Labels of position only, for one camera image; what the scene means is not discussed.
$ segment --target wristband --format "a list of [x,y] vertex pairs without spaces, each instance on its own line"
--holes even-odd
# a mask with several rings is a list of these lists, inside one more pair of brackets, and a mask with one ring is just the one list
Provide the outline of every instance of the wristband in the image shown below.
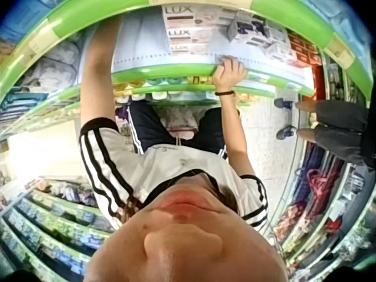
[[216,92],[216,96],[226,96],[226,95],[234,95],[235,91],[227,91],[227,92]]

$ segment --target white t-shirt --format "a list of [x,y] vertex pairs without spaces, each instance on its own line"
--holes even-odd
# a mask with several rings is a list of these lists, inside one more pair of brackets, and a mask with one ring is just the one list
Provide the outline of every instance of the white t-shirt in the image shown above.
[[255,176],[238,176],[220,156],[186,146],[154,145],[143,155],[125,149],[123,137],[112,120],[99,118],[81,129],[80,153],[86,177],[98,206],[112,226],[130,194],[148,204],[180,178],[205,173],[212,185],[227,186],[235,195],[239,215],[259,231],[267,221],[265,188]]

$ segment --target black stripe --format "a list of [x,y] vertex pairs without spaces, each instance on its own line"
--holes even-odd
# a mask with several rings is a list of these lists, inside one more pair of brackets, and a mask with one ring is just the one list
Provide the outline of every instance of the black stripe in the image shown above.
[[102,169],[100,168],[99,163],[96,161],[96,159],[94,157],[93,149],[92,149],[91,144],[89,142],[88,134],[85,134],[84,138],[85,138],[85,145],[86,145],[86,148],[88,150],[90,161],[93,164],[93,166],[94,166],[94,168],[95,168],[95,170],[98,174],[99,181],[102,182],[111,191],[112,196],[115,200],[115,203],[119,207],[125,207],[124,202],[122,202],[120,197],[119,197],[118,191],[116,191],[115,187],[111,184],[111,182],[103,175]]
[[85,157],[83,155],[83,151],[82,151],[82,145],[80,146],[80,152],[81,152],[81,159],[83,161],[83,165],[85,167],[85,170],[86,170],[86,173],[88,174],[89,176],[89,180],[91,182],[91,185],[93,187],[93,190],[95,193],[105,197],[108,201],[108,213],[110,214],[110,216],[116,216],[116,213],[114,213],[111,209],[111,198],[106,194],[106,192],[104,192],[103,190],[99,190],[97,187],[95,187],[95,184],[94,184],[94,180],[93,180],[93,176],[89,170],[89,167],[88,167],[88,164],[86,163],[85,161]]
[[250,225],[252,227],[257,227],[257,226],[263,224],[263,222],[266,221],[267,219],[268,219],[268,215],[264,216],[261,220],[259,220],[257,222],[251,223]]
[[264,183],[255,175],[251,175],[251,174],[245,174],[245,175],[242,175],[240,176],[241,179],[253,179],[257,182],[257,189],[258,189],[258,192],[260,193],[260,201],[262,202],[264,200],[264,195],[265,195],[265,198],[266,198],[266,202],[268,202],[268,198],[266,196],[266,189],[265,189],[265,186],[264,186]]
[[260,213],[263,212],[263,210],[267,210],[267,208],[268,208],[268,203],[266,203],[265,206],[261,206],[257,210],[254,210],[253,212],[246,214],[245,216],[242,216],[241,218],[243,220],[251,219],[252,217],[258,216]]
[[100,151],[103,154],[103,158],[105,160],[105,163],[110,167],[111,172],[114,175],[114,177],[116,178],[116,180],[128,192],[128,195],[132,195],[133,194],[133,188],[131,187],[131,185],[129,185],[125,181],[125,179],[122,177],[122,175],[119,173],[118,169],[116,168],[115,163],[111,160],[110,155],[108,153],[108,150],[106,148],[106,145],[103,142],[102,136],[100,135],[99,129],[94,129],[94,135],[95,135],[96,141],[98,142]]
[[89,131],[98,128],[111,128],[119,132],[119,128],[112,119],[106,117],[99,117],[97,119],[92,119],[85,123],[80,130],[80,137],[87,134]]
[[219,193],[219,186],[218,186],[217,180],[213,176],[207,174],[202,169],[192,169],[192,170],[188,170],[187,172],[184,172],[184,173],[182,173],[178,176],[175,176],[172,179],[166,180],[166,181],[158,184],[158,186],[155,187],[153,189],[153,191],[148,195],[147,199],[145,200],[145,202],[143,204],[144,207],[147,206],[148,204],[150,204],[152,201],[154,201],[154,199],[157,198],[157,196],[159,194],[166,191],[169,187],[173,186],[182,177],[195,176],[199,173],[205,173],[207,175],[207,177],[209,178],[211,185],[213,185],[213,187],[217,190],[216,192]]

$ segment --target striped sleeve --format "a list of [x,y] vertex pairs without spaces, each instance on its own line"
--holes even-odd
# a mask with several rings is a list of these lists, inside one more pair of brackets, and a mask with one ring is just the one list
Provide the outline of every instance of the striped sleeve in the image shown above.
[[266,224],[268,216],[268,200],[264,184],[255,175],[243,175],[240,178],[245,182],[249,196],[242,219],[256,231],[260,231]]
[[85,124],[80,131],[80,153],[86,177],[93,187],[101,212],[115,228],[119,227],[117,212],[133,194],[127,182],[127,167],[138,167],[141,156],[125,149],[124,139],[116,123],[97,118]]

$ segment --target black shoe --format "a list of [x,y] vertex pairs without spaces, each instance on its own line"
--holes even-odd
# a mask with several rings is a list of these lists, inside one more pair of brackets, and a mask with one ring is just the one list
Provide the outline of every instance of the black shoe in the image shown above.
[[294,136],[294,132],[292,131],[293,128],[295,128],[295,127],[292,126],[292,125],[288,125],[288,126],[282,128],[280,131],[277,132],[276,138],[278,140],[284,140],[287,137]]
[[291,110],[293,108],[293,101],[285,101],[283,98],[278,98],[274,100],[274,105],[279,109],[288,109]]

